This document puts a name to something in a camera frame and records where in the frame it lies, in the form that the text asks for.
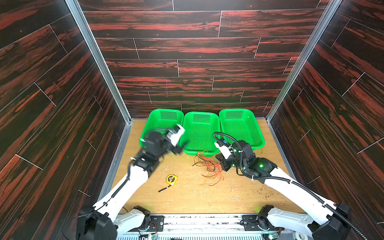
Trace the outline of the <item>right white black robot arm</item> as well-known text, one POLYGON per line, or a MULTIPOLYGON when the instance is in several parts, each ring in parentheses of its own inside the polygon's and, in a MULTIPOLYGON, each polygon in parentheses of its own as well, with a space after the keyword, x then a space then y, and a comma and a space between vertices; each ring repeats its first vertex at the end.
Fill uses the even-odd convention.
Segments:
POLYGON ((265 205, 257 215, 261 230, 284 228, 314 240, 345 240, 354 231, 361 239, 367 239, 352 223, 348 205, 336 204, 295 181, 272 161, 257 157, 245 141, 221 132, 213 133, 213 138, 224 170, 234 167, 239 176, 267 185, 304 210, 298 214, 265 205))

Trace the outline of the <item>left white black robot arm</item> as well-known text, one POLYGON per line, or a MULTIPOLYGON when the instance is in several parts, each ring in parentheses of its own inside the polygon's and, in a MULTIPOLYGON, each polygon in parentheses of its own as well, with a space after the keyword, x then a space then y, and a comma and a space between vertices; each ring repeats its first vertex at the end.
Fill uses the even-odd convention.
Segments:
POLYGON ((178 145, 184 133, 181 125, 147 132, 141 139, 142 148, 128 164, 127 174, 101 200, 79 211, 75 238, 116 240, 131 230, 146 230, 150 224, 150 211, 140 206, 125 214, 120 211, 156 171, 164 155, 177 155, 184 150, 185 146, 178 145))

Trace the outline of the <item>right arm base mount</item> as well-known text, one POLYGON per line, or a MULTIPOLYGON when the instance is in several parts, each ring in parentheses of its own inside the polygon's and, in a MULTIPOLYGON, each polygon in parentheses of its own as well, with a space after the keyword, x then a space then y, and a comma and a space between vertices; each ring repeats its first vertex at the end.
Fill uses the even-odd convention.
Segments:
POLYGON ((281 232, 284 230, 284 228, 272 226, 266 218, 259 218, 258 215, 242 215, 240 225, 244 227, 245 231, 281 232))

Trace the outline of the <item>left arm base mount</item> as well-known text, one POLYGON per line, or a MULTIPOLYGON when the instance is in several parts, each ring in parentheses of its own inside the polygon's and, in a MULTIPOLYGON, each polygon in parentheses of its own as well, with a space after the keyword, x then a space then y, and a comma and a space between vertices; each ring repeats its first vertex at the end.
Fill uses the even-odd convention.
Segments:
POLYGON ((141 226, 129 230, 129 232, 162 232, 164 229, 165 216, 163 215, 150 215, 145 217, 141 226))

